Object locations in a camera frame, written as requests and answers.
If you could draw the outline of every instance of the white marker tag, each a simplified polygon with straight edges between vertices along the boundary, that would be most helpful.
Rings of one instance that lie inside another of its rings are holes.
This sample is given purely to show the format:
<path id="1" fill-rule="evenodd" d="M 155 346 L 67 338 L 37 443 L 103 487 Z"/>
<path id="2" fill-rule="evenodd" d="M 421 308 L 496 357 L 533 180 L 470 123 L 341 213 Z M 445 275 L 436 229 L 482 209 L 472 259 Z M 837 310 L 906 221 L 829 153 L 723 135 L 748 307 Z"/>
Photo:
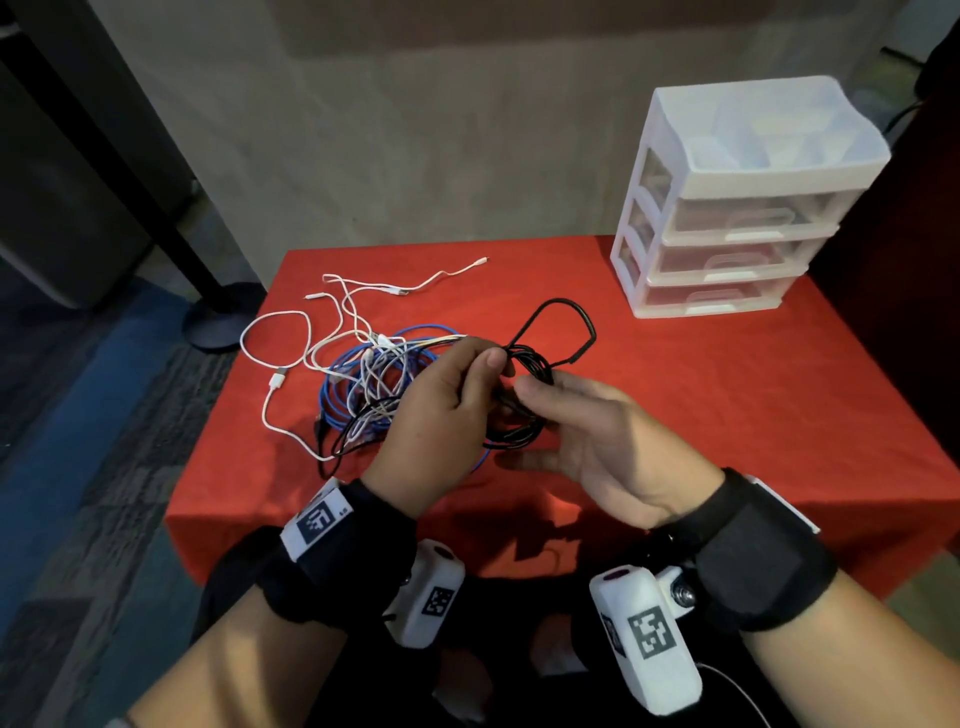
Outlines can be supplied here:
<path id="1" fill-rule="evenodd" d="M 335 486 L 327 488 L 329 485 L 327 482 L 309 505 L 283 526 L 280 540 L 293 561 L 353 512 L 340 489 Z"/>
<path id="2" fill-rule="evenodd" d="M 801 513 L 792 505 L 790 505 L 790 503 L 788 503 L 783 496 L 781 496 L 777 491 L 775 491 L 769 485 L 764 483 L 758 477 L 753 477 L 752 475 L 744 475 L 744 477 L 747 478 L 747 480 L 749 480 L 750 482 L 760 486 L 763 490 L 765 490 L 767 493 L 769 493 L 771 496 L 773 496 L 774 498 L 779 500 L 783 505 L 789 508 L 790 511 L 793 513 L 793 515 L 796 516 L 801 521 L 803 521 L 804 523 L 806 523 L 810 527 L 810 530 L 813 531 L 815 534 L 820 533 L 820 526 L 818 526 L 816 523 L 814 523 L 809 518 L 807 518 L 803 513 Z"/>

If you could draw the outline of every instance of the white plastic drawer organizer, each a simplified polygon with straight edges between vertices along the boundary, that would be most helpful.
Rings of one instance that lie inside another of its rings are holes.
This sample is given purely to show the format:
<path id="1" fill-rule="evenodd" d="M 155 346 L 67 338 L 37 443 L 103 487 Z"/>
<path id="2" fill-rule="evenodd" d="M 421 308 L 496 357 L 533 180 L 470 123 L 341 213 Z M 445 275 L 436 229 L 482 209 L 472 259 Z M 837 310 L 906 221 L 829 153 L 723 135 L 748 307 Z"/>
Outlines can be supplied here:
<path id="1" fill-rule="evenodd" d="M 611 254 L 634 315 L 776 308 L 889 158 L 826 76 L 658 88 Z"/>

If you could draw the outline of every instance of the cable connector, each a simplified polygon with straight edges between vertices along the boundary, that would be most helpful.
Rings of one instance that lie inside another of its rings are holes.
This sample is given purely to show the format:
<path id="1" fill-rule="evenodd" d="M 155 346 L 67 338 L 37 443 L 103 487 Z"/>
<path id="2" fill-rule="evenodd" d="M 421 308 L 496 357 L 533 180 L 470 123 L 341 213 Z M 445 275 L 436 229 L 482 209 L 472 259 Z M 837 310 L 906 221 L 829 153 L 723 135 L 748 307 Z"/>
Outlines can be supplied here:
<path id="1" fill-rule="evenodd" d="M 274 372 L 274 375 L 270 377 L 270 389 L 275 390 L 279 389 L 283 385 L 284 379 L 287 378 L 286 367 L 280 367 Z"/>

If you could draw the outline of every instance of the red table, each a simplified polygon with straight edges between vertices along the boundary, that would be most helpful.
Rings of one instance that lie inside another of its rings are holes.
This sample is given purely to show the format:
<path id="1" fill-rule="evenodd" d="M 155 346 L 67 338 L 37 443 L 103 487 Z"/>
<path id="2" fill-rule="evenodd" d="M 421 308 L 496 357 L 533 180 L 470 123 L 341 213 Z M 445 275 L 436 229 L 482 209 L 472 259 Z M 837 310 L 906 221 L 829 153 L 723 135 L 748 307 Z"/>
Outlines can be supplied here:
<path id="1" fill-rule="evenodd" d="M 544 300 L 577 301 L 597 343 L 573 372 L 629 392 L 714 462 L 771 484 L 876 595 L 960 531 L 960 473 L 812 281 L 797 281 L 773 311 L 640 321 L 607 260 L 610 245 L 568 237 L 292 251 L 263 312 L 309 311 L 316 339 L 335 323 L 333 308 L 303 296 L 338 290 L 324 286 L 324 273 L 414 285 L 485 255 L 486 265 L 404 298 L 360 293 L 360 313 L 384 332 L 442 323 L 505 343 Z M 279 317 L 249 342 L 254 354 L 282 361 L 297 357 L 304 337 L 301 317 Z M 583 339 L 563 307 L 525 337 L 551 360 Z M 269 378 L 237 358 L 167 509 L 174 545 L 200 582 L 240 537 L 286 522 L 321 485 L 315 461 L 260 423 Z M 311 441 L 321 379 L 294 370 L 274 396 L 271 422 Z M 370 455 L 345 460 L 341 476 L 360 474 Z M 531 577 L 613 555 L 637 532 L 562 477 L 504 472 L 491 459 L 424 515 L 420 536 L 450 545 L 473 573 Z"/>

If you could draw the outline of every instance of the person's left hand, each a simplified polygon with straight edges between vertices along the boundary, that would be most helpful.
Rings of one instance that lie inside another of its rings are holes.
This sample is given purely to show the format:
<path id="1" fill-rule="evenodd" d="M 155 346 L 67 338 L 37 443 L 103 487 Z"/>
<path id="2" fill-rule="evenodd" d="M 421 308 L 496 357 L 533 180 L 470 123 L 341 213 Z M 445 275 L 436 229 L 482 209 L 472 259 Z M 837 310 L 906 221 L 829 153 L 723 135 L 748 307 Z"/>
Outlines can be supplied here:
<path id="1" fill-rule="evenodd" d="M 364 485 L 418 518 L 480 459 L 493 390 L 513 372 L 492 341 L 468 336 L 450 347 L 403 393 Z"/>

